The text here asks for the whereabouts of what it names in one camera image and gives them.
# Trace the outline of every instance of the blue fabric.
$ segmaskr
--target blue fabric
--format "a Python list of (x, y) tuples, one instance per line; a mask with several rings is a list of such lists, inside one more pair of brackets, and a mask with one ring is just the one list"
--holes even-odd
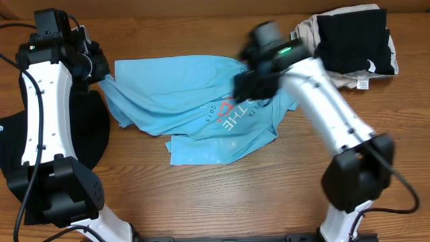
[(99, 84), (121, 127), (174, 134), (166, 144), (172, 165), (229, 164), (276, 138), (297, 106), (284, 91), (236, 106), (230, 94), (241, 69), (221, 56), (117, 60), (116, 80), (107, 75)]

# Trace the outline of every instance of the wire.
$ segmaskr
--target wire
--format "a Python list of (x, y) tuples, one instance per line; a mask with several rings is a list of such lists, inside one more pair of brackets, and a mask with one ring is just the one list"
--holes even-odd
[[(305, 81), (315, 81), (314, 84), (317, 84), (318, 81), (316, 79), (313, 79), (312, 77), (307, 77), (305, 75), (300, 75), (300, 74), (295, 74), (295, 73), (286, 73), (285, 76), (291, 76), (291, 77), (297, 77), (297, 78), (301, 78)], [(348, 122), (348, 119), (346, 119), (346, 117), (343, 115), (343, 112), (341, 111), (340, 107), (337, 105), (336, 101), (329, 95), (328, 92), (325, 91), (325, 95), (326, 98), (331, 102), (331, 105), (337, 110), (337, 112), (339, 113), (339, 115), (343, 118), (343, 121), (346, 125), (348, 125), (348, 127), (353, 128), (350, 123)], [(413, 198), (414, 198), (414, 202), (415, 205), (408, 210), (397, 210), (397, 209), (391, 209), (391, 208), (367, 208), (364, 209), (360, 212), (358, 212), (358, 215), (355, 217), (355, 220), (351, 226), (351, 230), (349, 232), (349, 241), (352, 242), (354, 240), (353, 235), (354, 235), (354, 231), (355, 228), (358, 224), (358, 221), (360, 220), (360, 218), (362, 216), (364, 216), (365, 213), (367, 212), (389, 212), (389, 213), (394, 213), (394, 214), (411, 214), (416, 212), (419, 207), (420, 207), (420, 200), (419, 200), (419, 196), (418, 193), (415, 191), (415, 189), (412, 187), (412, 185), (410, 185), (406, 179), (397, 171), (393, 168), (393, 166), (391, 166), (390, 164), (388, 164), (388, 162), (385, 160), (385, 158), (383, 158), (383, 156), (381, 156), (381, 154), (379, 154), (377, 151), (375, 151), (375, 149), (373, 149), (370, 144), (365, 143), (361, 140), (361, 138), (358, 136), (358, 134), (356, 134), (356, 132), (353, 133), (353, 135), (356, 137), (357, 140), (360, 141), (360, 143), (363, 144), (363, 147), (373, 156), (375, 157), (375, 159), (385, 168), (387, 169), (390, 173), (394, 174), (397, 179), (407, 188), (407, 190), (412, 194)]]
[(31, 24), (21, 24), (21, 23), (11, 23), (11, 24), (2, 24), (0, 25), (0, 29), (7, 28), (7, 27), (27, 27), (27, 28), (33, 28), (36, 29), (36, 26), (33, 26)]
[(36, 83), (36, 80), (34, 80), (34, 78), (24, 68), (20, 67), (18, 64), (14, 63), (12, 60), (8, 59), (6, 56), (3, 56), (2, 54), (0, 54), (0, 58), (2, 58), (7, 63), (11, 64), (13, 67), (20, 70), (24, 75), (26, 75), (28, 77), (28, 79), (32, 82), (32, 84), (34, 86), (34, 89), (36, 90), (36, 95), (38, 96), (38, 105), (39, 105), (39, 134), (38, 134), (38, 146), (37, 146), (38, 153), (37, 153), (37, 157), (36, 157), (36, 162), (34, 164), (32, 177), (30, 178), (30, 182), (29, 182), (27, 190), (24, 194), (24, 198), (22, 199), (21, 207), (19, 208), (18, 216), (17, 216), (16, 222), (15, 222), (15, 228), (13, 229), (13, 240), (15, 242), (19, 242), (19, 239), (18, 239), (19, 226), (21, 225), (22, 216), (24, 215), (24, 210), (26, 209), (28, 199), (30, 197), (30, 194), (32, 192), (34, 184), (36, 183), (39, 164), (40, 164), (40, 161), (42, 160), (42, 150), (44, 149), (44, 147), (43, 147), (44, 117), (43, 117), (42, 93), (40, 92), (40, 89), (38, 87), (38, 84)]
[(79, 25), (79, 22), (77, 21), (77, 19), (75, 17), (73, 17), (73, 15), (67, 14), (67, 17), (71, 18), (74, 21), (74, 23), (76, 24), (76, 27), (79, 28), (81, 26), (81, 25)]
[(65, 229), (59, 233), (57, 233), (56, 235), (53, 235), (47, 239), (45, 239), (43, 242), (51, 242), (54, 239), (57, 239), (65, 234), (67, 234), (68, 232), (77, 230), (77, 229), (83, 229), (83, 232), (86, 233), (90, 233), (91, 235), (93, 235), (98, 241), (100, 242), (106, 242), (103, 238), (101, 238), (101, 236), (99, 234), (97, 234), (94, 230), (90, 229), (89, 227), (83, 226), (83, 225), (75, 225), (71, 228)]

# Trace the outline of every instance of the tabletop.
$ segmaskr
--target tabletop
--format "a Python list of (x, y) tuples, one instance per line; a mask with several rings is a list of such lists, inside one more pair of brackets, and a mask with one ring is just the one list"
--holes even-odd
[[(288, 34), (308, 15), (80, 19), (98, 41), (113, 70), (119, 59), (190, 54), (235, 57), (246, 34), (275, 20)], [(0, 24), (10, 21), (0, 20)], [(388, 28), (400, 72), (372, 79), (370, 89), (342, 90), (357, 114), (395, 140), (394, 166), (416, 188), (421, 209), (412, 215), (374, 213), (360, 231), (381, 241), (428, 241), (430, 237), (430, 14), (390, 13)], [(13, 58), (32, 30), (0, 30), (0, 53)], [(19, 72), (0, 62), (0, 117), (23, 110)], [(93, 89), (100, 90), (98, 85)], [(282, 236), (313, 232), (324, 221), (327, 199), (320, 179), (331, 157), (322, 138), (298, 108), (278, 128), (278, 138), (230, 165), (170, 166), (164, 143), (137, 127), (120, 128), (111, 118), (109, 145), (93, 170), (103, 182), (105, 203), (143, 236)], [(374, 206), (410, 208), (411, 195), (393, 178)], [(12, 241), (20, 203), (0, 179), (0, 241)], [(21, 226), (20, 241), (42, 241), (53, 225)], [(79, 241), (68, 233), (59, 241)]]

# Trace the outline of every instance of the black cloth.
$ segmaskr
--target black cloth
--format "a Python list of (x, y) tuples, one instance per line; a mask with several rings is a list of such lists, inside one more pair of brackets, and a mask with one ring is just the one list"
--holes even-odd
[[(78, 161), (93, 169), (105, 151), (110, 132), (108, 111), (97, 91), (70, 96), (71, 138)], [(27, 139), (27, 112), (0, 118), (0, 168), (6, 177), (21, 166)]]
[(385, 9), (375, 9), (317, 16), (321, 42), (315, 56), (321, 57), (326, 70), (340, 74), (368, 70), (371, 60), (375, 73), (393, 75), (386, 15)]

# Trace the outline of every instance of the beige cloth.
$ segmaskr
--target beige cloth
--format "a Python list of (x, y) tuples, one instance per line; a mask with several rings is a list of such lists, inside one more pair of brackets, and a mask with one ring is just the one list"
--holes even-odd
[[(341, 7), (339, 9), (328, 11), (326, 13), (312, 15), (312, 17), (310, 17), (307, 20), (304, 20), (303, 22), (301, 22), (296, 26), (296, 31), (294, 33), (292, 32), (292, 36), (300, 37), (304, 45), (309, 49), (311, 53), (313, 53), (316, 47), (318, 46), (318, 44), (321, 42), (321, 39), (319, 36), (318, 23), (316, 21), (316, 17), (318, 15), (336, 15), (341, 13), (351, 13), (356, 11), (365, 11), (365, 10), (372, 10), (372, 9), (379, 9), (379, 7), (376, 4), (365, 4), (365, 5), (358, 5), (354, 7)], [(388, 40), (388, 46), (391, 49), (391, 65), (394, 68), (394, 75), (397, 75), (398, 65), (396, 60), (396, 50), (394, 48), (394, 43), (392, 42), (391, 36)], [(359, 78), (365, 79), (365, 78), (389, 77), (387, 75), (370, 73), (367, 70), (356, 71), (354, 73), (346, 73), (344, 75), (340, 73), (335, 73), (332, 71), (327, 71), (327, 73), (329, 74), (329, 78), (335, 84), (336, 87), (346, 86), (348, 88), (357, 87), (357, 80)]]

